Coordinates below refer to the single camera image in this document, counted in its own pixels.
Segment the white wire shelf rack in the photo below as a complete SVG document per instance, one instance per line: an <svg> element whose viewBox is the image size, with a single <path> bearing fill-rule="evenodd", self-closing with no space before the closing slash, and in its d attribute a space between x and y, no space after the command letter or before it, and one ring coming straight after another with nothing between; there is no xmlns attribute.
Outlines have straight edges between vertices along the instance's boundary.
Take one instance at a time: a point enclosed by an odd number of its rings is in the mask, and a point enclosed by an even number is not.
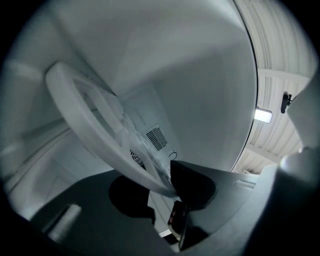
<svg viewBox="0 0 320 256"><path fill-rule="evenodd" d="M115 95L63 62L47 71L45 81L56 107L85 147L148 190L177 197L169 158L136 129Z"/></svg>

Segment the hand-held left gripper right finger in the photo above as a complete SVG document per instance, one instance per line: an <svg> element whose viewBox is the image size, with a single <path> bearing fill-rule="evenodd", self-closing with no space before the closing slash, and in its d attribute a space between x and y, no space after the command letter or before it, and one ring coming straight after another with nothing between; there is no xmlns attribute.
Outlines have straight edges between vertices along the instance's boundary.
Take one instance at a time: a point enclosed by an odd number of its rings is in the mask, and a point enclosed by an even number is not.
<svg viewBox="0 0 320 256"><path fill-rule="evenodd" d="M320 147L240 174L171 162L183 253L320 251Z"/></svg>

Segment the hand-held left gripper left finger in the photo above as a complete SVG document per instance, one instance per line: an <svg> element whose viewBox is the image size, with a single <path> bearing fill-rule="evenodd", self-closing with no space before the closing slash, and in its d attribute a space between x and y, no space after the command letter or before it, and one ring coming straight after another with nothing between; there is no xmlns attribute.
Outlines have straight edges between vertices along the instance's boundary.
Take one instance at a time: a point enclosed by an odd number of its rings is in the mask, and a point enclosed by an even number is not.
<svg viewBox="0 0 320 256"><path fill-rule="evenodd" d="M149 190L112 170L77 181L41 207L31 224L48 234L68 207L80 208L55 248L64 256L174 256L159 236Z"/></svg>

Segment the ceiling light panel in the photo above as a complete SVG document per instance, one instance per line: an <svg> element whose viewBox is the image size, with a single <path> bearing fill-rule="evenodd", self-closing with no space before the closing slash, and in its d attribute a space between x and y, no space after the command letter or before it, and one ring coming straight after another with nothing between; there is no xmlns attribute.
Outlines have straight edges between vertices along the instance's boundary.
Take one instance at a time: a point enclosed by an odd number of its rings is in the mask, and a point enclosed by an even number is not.
<svg viewBox="0 0 320 256"><path fill-rule="evenodd" d="M254 120L269 124L272 120L273 113L270 110L257 107L254 113Z"/></svg>

